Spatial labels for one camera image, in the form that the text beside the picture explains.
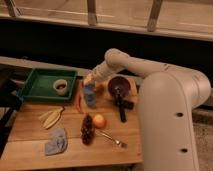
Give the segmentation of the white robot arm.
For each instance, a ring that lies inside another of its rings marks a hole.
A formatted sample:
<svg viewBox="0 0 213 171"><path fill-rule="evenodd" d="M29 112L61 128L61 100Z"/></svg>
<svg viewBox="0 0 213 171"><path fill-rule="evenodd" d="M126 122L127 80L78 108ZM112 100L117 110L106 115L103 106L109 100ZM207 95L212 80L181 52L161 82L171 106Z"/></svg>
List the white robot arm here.
<svg viewBox="0 0 213 171"><path fill-rule="evenodd" d="M211 94L207 76L111 48L84 83L102 82L124 69L142 78L138 114L144 171L199 171L192 110Z"/></svg>

